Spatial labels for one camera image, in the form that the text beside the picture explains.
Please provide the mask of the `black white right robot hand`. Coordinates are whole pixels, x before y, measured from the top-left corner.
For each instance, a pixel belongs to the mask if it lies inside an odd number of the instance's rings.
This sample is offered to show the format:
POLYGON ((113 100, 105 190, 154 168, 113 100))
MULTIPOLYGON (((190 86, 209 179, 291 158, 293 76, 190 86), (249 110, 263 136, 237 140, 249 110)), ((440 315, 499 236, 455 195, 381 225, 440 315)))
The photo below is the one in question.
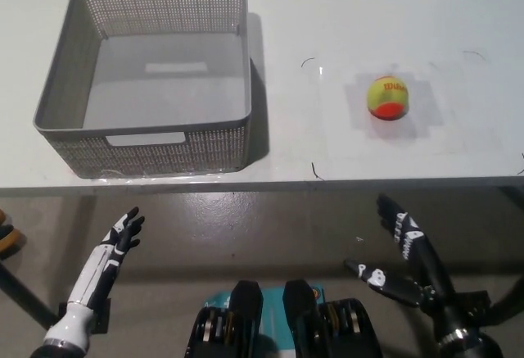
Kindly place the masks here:
POLYGON ((401 205, 385 194, 378 195, 377 213, 382 227, 392 236, 408 265, 411 278, 404 279, 351 259, 344 260, 345 268, 373 291, 428 315, 438 343, 444 345, 466 339, 472 334, 470 321, 427 235, 401 205))

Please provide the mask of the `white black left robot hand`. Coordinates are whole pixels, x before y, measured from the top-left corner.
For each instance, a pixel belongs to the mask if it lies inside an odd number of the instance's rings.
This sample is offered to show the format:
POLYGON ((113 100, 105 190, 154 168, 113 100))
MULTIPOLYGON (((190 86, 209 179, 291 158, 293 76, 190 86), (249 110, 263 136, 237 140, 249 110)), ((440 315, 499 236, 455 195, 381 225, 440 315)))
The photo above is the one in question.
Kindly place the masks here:
POLYGON ((138 213, 137 206, 125 213, 93 248, 70 293, 68 306, 82 306, 95 312, 105 304, 124 258, 140 244, 137 235, 145 217, 138 213))

